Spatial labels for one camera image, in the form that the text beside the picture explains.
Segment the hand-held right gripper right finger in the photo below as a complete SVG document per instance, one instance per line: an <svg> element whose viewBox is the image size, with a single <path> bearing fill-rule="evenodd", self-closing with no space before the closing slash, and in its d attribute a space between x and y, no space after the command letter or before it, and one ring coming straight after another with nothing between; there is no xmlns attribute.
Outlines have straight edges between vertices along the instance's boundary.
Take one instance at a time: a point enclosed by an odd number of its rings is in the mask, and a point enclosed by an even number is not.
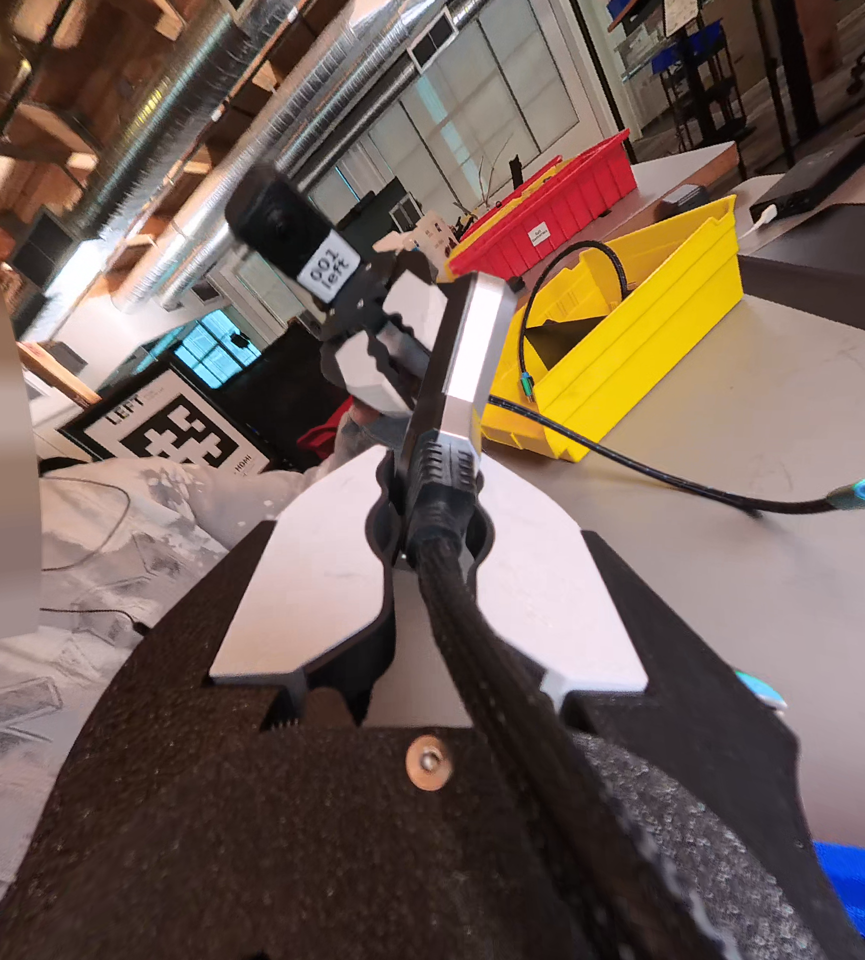
<svg viewBox="0 0 865 960"><path fill-rule="evenodd" d="M648 674L580 526L489 455L479 466L491 539L474 586L489 626L542 670L546 695L643 693Z"/></svg>

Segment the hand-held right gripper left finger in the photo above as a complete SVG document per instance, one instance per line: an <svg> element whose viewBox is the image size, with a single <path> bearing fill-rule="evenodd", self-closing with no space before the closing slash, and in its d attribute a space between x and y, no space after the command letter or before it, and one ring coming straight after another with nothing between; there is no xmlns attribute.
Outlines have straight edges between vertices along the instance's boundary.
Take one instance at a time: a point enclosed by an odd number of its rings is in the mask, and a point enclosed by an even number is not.
<svg viewBox="0 0 865 960"><path fill-rule="evenodd" d="M371 446L281 513L210 666L217 685L305 692L315 670L378 623L388 562L367 533L394 464Z"/></svg>

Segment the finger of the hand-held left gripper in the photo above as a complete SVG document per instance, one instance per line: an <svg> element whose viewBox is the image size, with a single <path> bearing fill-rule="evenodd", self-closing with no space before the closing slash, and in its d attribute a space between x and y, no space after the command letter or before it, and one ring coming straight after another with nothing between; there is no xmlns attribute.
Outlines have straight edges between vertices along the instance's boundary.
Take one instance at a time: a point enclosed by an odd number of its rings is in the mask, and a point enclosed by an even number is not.
<svg viewBox="0 0 865 960"><path fill-rule="evenodd" d="M404 270L391 284L382 302L383 313L430 354L437 342L448 300L439 284Z"/></svg>
<svg viewBox="0 0 865 960"><path fill-rule="evenodd" d="M333 338L333 372L355 400L382 415L411 415L424 378L424 346L403 330Z"/></svg>

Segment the silver black hdmi hub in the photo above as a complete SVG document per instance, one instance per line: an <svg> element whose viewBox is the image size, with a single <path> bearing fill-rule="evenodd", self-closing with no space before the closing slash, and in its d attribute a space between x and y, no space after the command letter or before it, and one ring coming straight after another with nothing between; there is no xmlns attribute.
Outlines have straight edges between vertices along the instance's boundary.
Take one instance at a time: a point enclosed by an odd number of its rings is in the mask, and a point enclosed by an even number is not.
<svg viewBox="0 0 865 960"><path fill-rule="evenodd" d="M502 279L467 273L446 285L447 303L402 442L396 474L406 481L422 438L482 452L482 421L516 295Z"/></svg>

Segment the yellow plastic bin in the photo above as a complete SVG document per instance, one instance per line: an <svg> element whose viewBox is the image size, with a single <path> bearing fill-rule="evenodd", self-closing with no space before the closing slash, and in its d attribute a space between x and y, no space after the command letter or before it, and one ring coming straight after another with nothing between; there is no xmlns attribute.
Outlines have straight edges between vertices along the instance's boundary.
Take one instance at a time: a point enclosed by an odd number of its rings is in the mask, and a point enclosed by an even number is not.
<svg viewBox="0 0 865 960"><path fill-rule="evenodd" d="M514 316L491 387L601 441L743 297L736 196L607 242L556 267Z"/></svg>

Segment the person's left forearm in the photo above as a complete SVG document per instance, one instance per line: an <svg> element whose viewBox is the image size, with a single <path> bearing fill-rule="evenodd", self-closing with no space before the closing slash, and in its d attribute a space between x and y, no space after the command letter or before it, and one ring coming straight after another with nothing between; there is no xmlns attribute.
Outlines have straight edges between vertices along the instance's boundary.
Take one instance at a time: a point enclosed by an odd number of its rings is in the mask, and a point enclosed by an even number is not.
<svg viewBox="0 0 865 960"><path fill-rule="evenodd" d="M229 550L258 524L277 521L295 499L349 459L335 451L302 472L248 476L155 458L52 471L39 481L44 566L65 569L120 546L133 532Z"/></svg>

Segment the person's left hand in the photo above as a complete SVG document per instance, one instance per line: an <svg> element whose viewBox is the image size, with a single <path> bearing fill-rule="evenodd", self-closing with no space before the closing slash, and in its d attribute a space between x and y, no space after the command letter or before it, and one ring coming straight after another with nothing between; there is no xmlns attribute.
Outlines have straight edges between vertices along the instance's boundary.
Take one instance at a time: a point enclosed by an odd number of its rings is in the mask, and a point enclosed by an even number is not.
<svg viewBox="0 0 865 960"><path fill-rule="evenodd" d="M340 460L348 461L379 446L392 450L399 458L410 423L408 417L381 414L354 399L337 427L333 452Z"/></svg>

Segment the red bag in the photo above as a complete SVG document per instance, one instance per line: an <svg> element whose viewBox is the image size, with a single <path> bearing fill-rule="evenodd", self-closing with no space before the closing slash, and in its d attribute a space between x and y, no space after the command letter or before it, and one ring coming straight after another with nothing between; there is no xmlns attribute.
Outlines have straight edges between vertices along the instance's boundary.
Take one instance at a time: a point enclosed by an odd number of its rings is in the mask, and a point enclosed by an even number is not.
<svg viewBox="0 0 865 960"><path fill-rule="evenodd" d="M346 397L327 420L309 428L296 439L296 450L320 462L325 461L334 452L341 421L352 405L352 396Z"/></svg>

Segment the framed black-and-white tag sign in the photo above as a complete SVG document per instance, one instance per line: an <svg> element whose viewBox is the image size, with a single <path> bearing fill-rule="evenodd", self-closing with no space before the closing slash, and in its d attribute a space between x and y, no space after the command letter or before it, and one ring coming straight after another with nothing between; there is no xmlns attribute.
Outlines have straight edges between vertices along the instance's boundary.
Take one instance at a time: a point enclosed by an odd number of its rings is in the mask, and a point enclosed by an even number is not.
<svg viewBox="0 0 865 960"><path fill-rule="evenodd" d="M273 466L269 447L169 360L129 377L58 432L96 460L162 458L235 476Z"/></svg>

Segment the small black labelled device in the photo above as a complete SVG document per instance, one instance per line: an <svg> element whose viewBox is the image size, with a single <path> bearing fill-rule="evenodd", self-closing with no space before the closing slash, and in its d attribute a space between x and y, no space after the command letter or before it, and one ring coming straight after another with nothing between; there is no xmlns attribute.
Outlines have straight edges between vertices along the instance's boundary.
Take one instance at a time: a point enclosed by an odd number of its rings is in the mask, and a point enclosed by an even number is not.
<svg viewBox="0 0 865 960"><path fill-rule="evenodd" d="M711 202L709 189L701 184L683 183L658 201L655 208L657 222L672 219L699 209Z"/></svg>

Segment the person's grey patterned clothing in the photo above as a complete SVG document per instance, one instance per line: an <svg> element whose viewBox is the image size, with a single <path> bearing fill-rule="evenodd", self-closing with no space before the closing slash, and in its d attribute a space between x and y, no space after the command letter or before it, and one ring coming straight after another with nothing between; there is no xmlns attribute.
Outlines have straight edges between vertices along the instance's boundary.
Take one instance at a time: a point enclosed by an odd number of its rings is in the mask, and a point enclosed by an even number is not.
<svg viewBox="0 0 865 960"><path fill-rule="evenodd" d="M0 900L87 716L151 629L222 559L133 532L65 568L44 564L38 627L0 639Z"/></svg>

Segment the black cart with blue bins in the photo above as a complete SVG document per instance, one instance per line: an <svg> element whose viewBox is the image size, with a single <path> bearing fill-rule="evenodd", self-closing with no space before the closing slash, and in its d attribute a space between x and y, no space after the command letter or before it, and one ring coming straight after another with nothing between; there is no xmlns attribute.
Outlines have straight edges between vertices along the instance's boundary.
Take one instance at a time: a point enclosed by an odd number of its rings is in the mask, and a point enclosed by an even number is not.
<svg viewBox="0 0 865 960"><path fill-rule="evenodd" d="M671 115L682 153L740 141L751 128L721 20L697 27L686 40L688 61L677 43L651 61Z"/></svg>

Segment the black power bank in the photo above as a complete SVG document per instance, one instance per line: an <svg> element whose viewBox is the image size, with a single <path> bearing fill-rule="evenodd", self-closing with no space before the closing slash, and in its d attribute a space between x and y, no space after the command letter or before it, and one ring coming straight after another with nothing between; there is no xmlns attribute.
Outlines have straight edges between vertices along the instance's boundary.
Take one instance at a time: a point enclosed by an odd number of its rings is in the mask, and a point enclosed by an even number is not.
<svg viewBox="0 0 865 960"><path fill-rule="evenodd" d="M814 210L863 166L865 131L809 154L751 203L753 226Z"/></svg>

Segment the black table mat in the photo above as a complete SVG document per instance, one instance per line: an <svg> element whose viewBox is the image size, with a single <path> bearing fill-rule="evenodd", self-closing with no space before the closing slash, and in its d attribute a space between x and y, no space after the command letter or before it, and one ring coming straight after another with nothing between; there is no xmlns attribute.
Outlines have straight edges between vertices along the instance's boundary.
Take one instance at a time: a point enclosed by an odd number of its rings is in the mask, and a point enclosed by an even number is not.
<svg viewBox="0 0 865 960"><path fill-rule="evenodd" d="M746 293L865 331L865 203L827 207L738 264Z"/></svg>

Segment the slim silver air duct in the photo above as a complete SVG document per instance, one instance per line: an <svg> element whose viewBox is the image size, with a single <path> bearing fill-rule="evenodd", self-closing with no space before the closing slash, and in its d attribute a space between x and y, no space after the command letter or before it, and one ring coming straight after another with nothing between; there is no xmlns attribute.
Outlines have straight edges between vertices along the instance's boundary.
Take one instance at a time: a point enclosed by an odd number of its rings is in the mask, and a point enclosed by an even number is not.
<svg viewBox="0 0 865 960"><path fill-rule="evenodd" d="M446 18L461 30L481 2L349 2L319 34L247 130L202 180L112 294L122 313L151 300L175 308L233 245L224 210L257 162L292 174L405 54L405 81L422 70L413 51Z"/></svg>

